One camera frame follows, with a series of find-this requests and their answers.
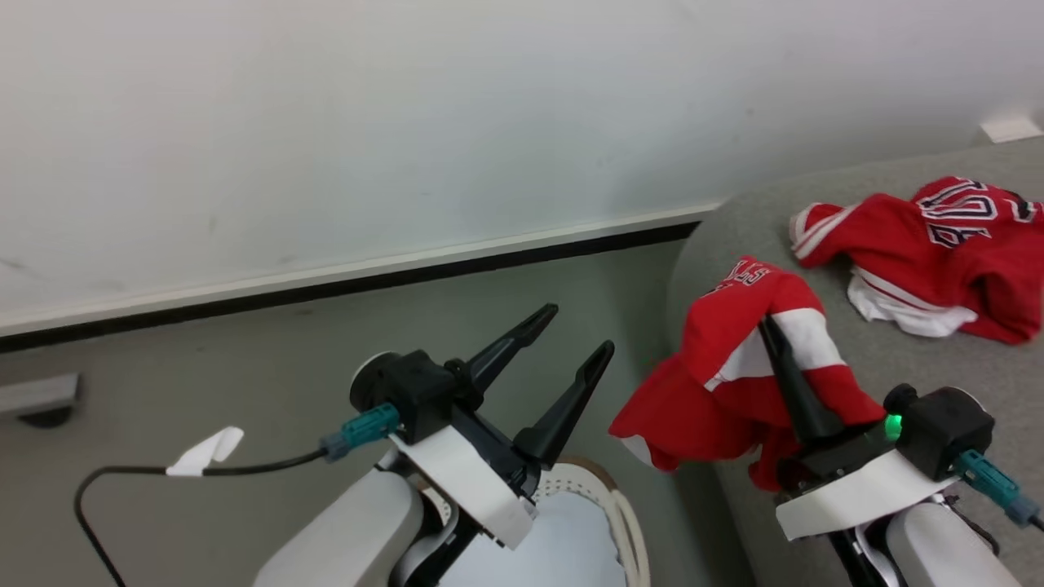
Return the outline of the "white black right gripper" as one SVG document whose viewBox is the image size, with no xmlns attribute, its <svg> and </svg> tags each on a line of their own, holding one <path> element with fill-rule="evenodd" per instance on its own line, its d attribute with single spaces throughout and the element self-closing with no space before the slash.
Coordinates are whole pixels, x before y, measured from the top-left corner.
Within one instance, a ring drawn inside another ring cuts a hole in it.
<svg viewBox="0 0 1044 587">
<path fill-rule="evenodd" d="M 794 439 L 806 446 L 776 468 L 781 490 L 775 516 L 787 541 L 872 523 L 956 483 L 953 475 L 932 479 L 899 453 L 898 417 L 845 431 L 843 420 L 807 382 L 779 324 L 764 316 L 759 334 Z"/>
</svg>

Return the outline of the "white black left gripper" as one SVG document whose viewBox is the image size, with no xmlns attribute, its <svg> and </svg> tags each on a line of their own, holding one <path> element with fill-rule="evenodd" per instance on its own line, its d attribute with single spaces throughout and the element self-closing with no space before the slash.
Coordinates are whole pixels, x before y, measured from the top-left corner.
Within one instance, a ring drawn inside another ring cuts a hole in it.
<svg viewBox="0 0 1044 587">
<path fill-rule="evenodd" d="M 456 383 L 458 402 L 482 402 L 487 390 L 517 354 L 533 345 L 557 315 L 547 303 L 491 342 L 469 360 L 452 358 L 446 368 Z M 515 452 L 542 470 L 551 470 L 615 354 L 607 339 L 577 369 L 573 382 L 550 408 L 512 440 Z M 447 523 L 425 537 L 425 549 L 462 544 L 465 531 L 484 532 L 502 547 L 519 549 L 533 530 L 536 506 L 529 497 L 529 465 L 512 452 L 511 442 L 472 410 L 452 408 L 448 419 L 399 416 L 392 439 L 403 457 L 450 506 Z"/>
</svg>

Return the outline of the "red jersey with white stripes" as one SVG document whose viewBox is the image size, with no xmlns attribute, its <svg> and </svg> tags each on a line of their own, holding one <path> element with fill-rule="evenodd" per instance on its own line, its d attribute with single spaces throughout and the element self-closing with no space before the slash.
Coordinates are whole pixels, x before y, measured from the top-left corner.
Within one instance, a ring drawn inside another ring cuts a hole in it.
<svg viewBox="0 0 1044 587">
<path fill-rule="evenodd" d="M 816 294 L 793 272 L 743 256 L 690 306 L 678 352 L 631 395 L 610 435 L 664 471 L 684 461 L 735 460 L 759 450 L 750 479 L 778 492 L 776 468 L 799 445 L 759 333 L 764 316 L 781 328 L 793 346 L 794 363 L 843 423 L 884 418 L 843 360 Z"/>
</svg>

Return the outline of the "red jersey with black numbers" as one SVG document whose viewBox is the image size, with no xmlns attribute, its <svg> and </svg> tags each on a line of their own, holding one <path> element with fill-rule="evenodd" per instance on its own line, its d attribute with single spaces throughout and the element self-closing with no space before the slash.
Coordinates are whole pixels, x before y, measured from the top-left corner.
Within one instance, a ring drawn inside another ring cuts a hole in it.
<svg viewBox="0 0 1044 587">
<path fill-rule="evenodd" d="M 847 298 L 869 322 L 1009 345 L 1044 329 L 1044 203 L 991 183 L 943 177 L 909 199 L 812 203 L 790 220 L 802 267 L 851 261 Z"/>
</svg>

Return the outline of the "white perforated laundry basket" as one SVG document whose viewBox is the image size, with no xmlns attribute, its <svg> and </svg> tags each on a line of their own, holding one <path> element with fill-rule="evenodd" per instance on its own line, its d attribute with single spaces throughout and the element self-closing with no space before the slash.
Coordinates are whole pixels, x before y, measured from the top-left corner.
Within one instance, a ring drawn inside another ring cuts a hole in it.
<svg viewBox="0 0 1044 587">
<path fill-rule="evenodd" d="M 543 504 L 559 493 L 577 495 L 597 504 L 604 513 L 607 532 L 616 561 L 626 576 L 626 587 L 652 587 L 648 544 L 640 521 L 607 469 L 590 457 L 562 457 L 551 471 L 542 474 L 533 491 L 533 504 Z"/>
</svg>

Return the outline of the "white and black baseboard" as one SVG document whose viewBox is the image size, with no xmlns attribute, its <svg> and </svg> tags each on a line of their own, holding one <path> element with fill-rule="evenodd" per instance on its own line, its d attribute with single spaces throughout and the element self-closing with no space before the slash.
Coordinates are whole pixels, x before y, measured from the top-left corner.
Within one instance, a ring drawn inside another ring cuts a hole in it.
<svg viewBox="0 0 1044 587">
<path fill-rule="evenodd" d="M 567 229 L 423 250 L 362 263 L 292 271 L 35 315 L 0 316 L 0 354 L 109 337 L 210 316 L 262 311 L 322 298 L 394 289 L 474 272 L 504 271 L 611 250 L 664 244 L 688 236 L 702 219 L 717 208 L 719 203 L 712 201 L 612 222 L 578 224 Z"/>
</svg>

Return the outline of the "white tape label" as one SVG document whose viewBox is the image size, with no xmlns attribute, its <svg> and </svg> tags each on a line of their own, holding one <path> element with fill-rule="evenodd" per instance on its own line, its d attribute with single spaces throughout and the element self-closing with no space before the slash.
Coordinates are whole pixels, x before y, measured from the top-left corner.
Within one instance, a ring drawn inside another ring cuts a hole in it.
<svg viewBox="0 0 1044 587">
<path fill-rule="evenodd" d="M 245 438 L 239 427 L 227 426 L 223 430 L 204 439 L 183 453 L 175 464 L 165 469 L 169 477 L 201 477 L 204 471 L 214 463 L 223 463 Z"/>
</svg>

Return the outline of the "small white block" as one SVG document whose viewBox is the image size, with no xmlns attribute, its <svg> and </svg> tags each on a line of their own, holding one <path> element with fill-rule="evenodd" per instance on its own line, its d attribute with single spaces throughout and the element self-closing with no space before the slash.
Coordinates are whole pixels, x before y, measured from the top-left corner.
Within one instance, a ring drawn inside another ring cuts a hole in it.
<svg viewBox="0 0 1044 587">
<path fill-rule="evenodd" d="M 999 145 L 1044 137 L 1044 112 L 994 117 L 980 123 L 976 144 Z"/>
</svg>

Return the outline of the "grey flat bracket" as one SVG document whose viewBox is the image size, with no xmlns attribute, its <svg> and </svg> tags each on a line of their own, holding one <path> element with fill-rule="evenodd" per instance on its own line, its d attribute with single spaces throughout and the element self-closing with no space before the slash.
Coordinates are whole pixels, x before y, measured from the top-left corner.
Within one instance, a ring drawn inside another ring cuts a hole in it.
<svg viewBox="0 0 1044 587">
<path fill-rule="evenodd" d="M 71 420 L 81 375 L 68 373 L 0 386 L 0 422 L 19 421 L 35 430 L 55 430 Z"/>
</svg>

